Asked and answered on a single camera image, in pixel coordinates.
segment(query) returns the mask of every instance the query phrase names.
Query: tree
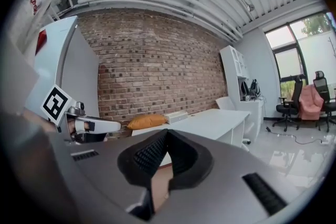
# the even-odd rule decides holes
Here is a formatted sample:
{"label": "tree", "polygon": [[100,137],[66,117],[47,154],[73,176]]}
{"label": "tree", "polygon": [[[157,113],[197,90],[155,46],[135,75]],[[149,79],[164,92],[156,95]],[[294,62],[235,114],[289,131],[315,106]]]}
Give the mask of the tree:
{"label": "tree", "polygon": [[323,14],[304,19],[303,23],[305,24],[305,27],[301,30],[301,32],[303,34],[307,34],[308,36],[313,36],[331,30],[329,21]]}

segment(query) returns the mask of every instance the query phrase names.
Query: cable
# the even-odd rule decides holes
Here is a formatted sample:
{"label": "cable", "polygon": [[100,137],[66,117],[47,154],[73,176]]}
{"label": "cable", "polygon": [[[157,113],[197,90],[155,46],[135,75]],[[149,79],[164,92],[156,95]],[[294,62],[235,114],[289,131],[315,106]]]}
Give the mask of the cable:
{"label": "cable", "polygon": [[267,104],[267,99],[266,99],[266,97],[263,95],[262,91],[260,91],[260,95],[259,95],[258,99],[264,101],[264,105],[263,105],[263,107],[264,107],[264,117],[266,117],[266,104]]}
{"label": "cable", "polygon": [[266,127],[266,130],[267,130],[269,133],[272,133],[272,134],[277,134],[277,135],[282,135],[282,136],[291,136],[291,137],[294,136],[294,137],[295,137],[295,142],[298,143],[298,144],[300,144],[300,145],[311,144],[311,143],[314,143],[314,142],[317,141],[317,140],[320,140],[321,143],[323,143],[323,141],[322,141],[321,139],[319,139],[319,138],[318,138],[318,139],[315,139],[314,141],[308,142],[308,143],[300,143],[300,142],[297,141],[297,137],[296,137],[295,135],[293,135],[293,134],[278,134],[278,133],[272,132],[271,129],[270,129],[269,127]]}

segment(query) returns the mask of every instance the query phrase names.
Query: white box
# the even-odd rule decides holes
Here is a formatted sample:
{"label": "white box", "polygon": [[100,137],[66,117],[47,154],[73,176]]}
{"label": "white box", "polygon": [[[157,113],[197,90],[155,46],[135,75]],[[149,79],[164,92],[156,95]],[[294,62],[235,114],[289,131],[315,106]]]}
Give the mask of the white box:
{"label": "white box", "polygon": [[167,123],[173,124],[175,122],[188,119],[188,113],[185,111],[178,111],[178,112],[166,114],[164,115],[164,117],[167,120]]}

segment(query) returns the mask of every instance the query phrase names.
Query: wall-mounted cabinet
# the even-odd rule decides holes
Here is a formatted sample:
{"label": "wall-mounted cabinet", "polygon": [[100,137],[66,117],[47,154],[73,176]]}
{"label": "wall-mounted cabinet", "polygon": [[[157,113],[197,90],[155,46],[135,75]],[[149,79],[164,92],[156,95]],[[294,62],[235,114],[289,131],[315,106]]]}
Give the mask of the wall-mounted cabinet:
{"label": "wall-mounted cabinet", "polygon": [[233,63],[235,65],[237,77],[248,79],[249,74],[248,74],[247,66],[245,65],[245,62],[244,62],[244,55],[242,55],[239,51],[237,51],[235,48],[231,46],[228,46],[227,49],[226,50],[225,49],[226,48],[221,50],[221,55],[222,55],[222,51],[225,51],[225,53],[229,54],[229,57],[232,58]]}

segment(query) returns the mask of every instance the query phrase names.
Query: window frame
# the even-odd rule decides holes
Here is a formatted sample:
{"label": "window frame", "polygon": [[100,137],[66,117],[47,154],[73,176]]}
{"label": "window frame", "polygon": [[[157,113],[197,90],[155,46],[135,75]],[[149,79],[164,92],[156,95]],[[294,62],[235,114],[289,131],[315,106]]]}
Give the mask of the window frame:
{"label": "window frame", "polygon": [[302,54],[302,51],[300,49],[298,40],[297,40],[296,36],[294,35],[294,32],[293,32],[292,28],[290,27],[290,24],[292,24],[292,23],[286,23],[284,25],[281,25],[280,27],[277,27],[275,29],[272,29],[270,31],[265,32],[265,35],[266,35],[269,32],[273,32],[273,31],[275,31],[277,29],[280,29],[280,28],[283,28],[284,26],[287,26],[288,30],[290,31],[290,33],[291,33],[291,35],[293,36],[293,39],[294,39],[294,42],[291,43],[291,44],[282,46],[282,47],[277,48],[277,49],[272,49],[271,48],[271,50],[273,52],[274,59],[275,59],[275,63],[277,65],[277,69],[278,69],[279,85],[281,85],[282,82],[294,81],[295,77],[297,76],[297,75],[295,75],[295,76],[288,76],[288,77],[282,78],[281,75],[280,75],[280,69],[279,69],[279,65],[278,65],[278,61],[277,61],[277,57],[276,57],[276,54],[278,54],[280,52],[292,50],[292,49],[296,49],[297,50],[297,53],[298,53],[298,56],[299,56],[299,60],[300,60],[300,62],[302,64],[302,69],[303,69],[303,73],[300,74],[300,76],[301,76],[302,79],[305,79],[306,84],[307,84],[308,83],[308,76],[307,76],[306,63],[304,61],[303,54]]}
{"label": "window frame", "polygon": [[276,28],[273,28],[272,30],[269,30],[269,31],[264,32],[264,34],[265,34],[265,36],[266,36],[267,33],[273,32],[273,31],[275,31],[275,30],[277,30],[277,29],[280,29],[280,28],[283,28],[284,26],[287,26],[288,29],[289,29],[289,31],[290,31],[290,33],[291,33],[291,35],[292,35],[293,38],[294,38],[294,42],[293,42],[293,43],[288,44],[288,45],[285,45],[285,46],[280,47],[280,48],[277,48],[277,49],[272,49],[272,47],[271,47],[271,45],[270,45],[270,43],[269,43],[269,40],[268,40],[267,37],[266,37],[266,39],[267,39],[267,41],[268,41],[268,43],[269,43],[269,46],[270,46],[270,48],[271,48],[271,50],[272,50],[272,53],[273,53],[273,56],[274,56],[274,60],[275,60],[275,63],[276,63],[276,65],[277,65],[277,69],[278,69],[280,94],[282,94],[282,93],[281,93],[281,83],[283,83],[283,82],[288,82],[288,81],[294,81],[294,80],[295,80],[295,77],[296,77],[297,75],[296,75],[296,76],[289,76],[289,77],[281,78],[281,76],[280,76],[280,69],[279,69],[279,65],[278,65],[278,61],[277,61],[277,57],[276,57],[276,53],[279,53],[279,52],[284,52],[284,51],[287,51],[287,50],[290,50],[290,49],[294,49],[294,48],[297,49],[297,52],[298,52],[298,55],[299,55],[299,58],[300,58],[300,61],[301,61],[301,64],[302,64],[302,68],[303,68],[303,74],[301,74],[300,76],[301,76],[302,79],[304,79],[304,80],[306,81],[306,85],[308,85],[308,75],[307,75],[306,62],[304,61],[305,59],[304,59],[304,57],[303,57],[303,53],[302,53],[302,50],[301,50],[301,48],[300,48],[298,39],[296,38],[296,36],[295,36],[295,34],[294,34],[294,32],[293,32],[293,30],[292,30],[292,28],[291,28],[290,25],[291,25],[291,24],[294,24],[294,23],[297,23],[297,22],[300,22],[300,21],[302,21],[302,20],[304,20],[304,19],[307,19],[307,18],[309,18],[309,17],[313,17],[313,16],[315,16],[315,15],[322,14],[322,15],[324,15],[324,16],[327,18],[329,24],[331,25],[331,29],[336,33],[336,29],[334,29],[334,27],[332,26],[332,22],[331,22],[331,20],[330,20],[329,17],[327,16],[327,13],[328,13],[328,12],[330,12],[330,11],[327,10],[327,9],[324,9],[324,10],[322,10],[322,11],[320,11],[320,12],[316,12],[316,13],[312,13],[312,14],[307,15],[307,16],[303,16],[303,17],[301,17],[301,18],[295,19],[295,20],[293,20],[293,21],[291,21],[291,22],[287,22],[287,23],[282,24],[282,25],[280,25],[280,26],[278,26],[278,27],[276,27]]}

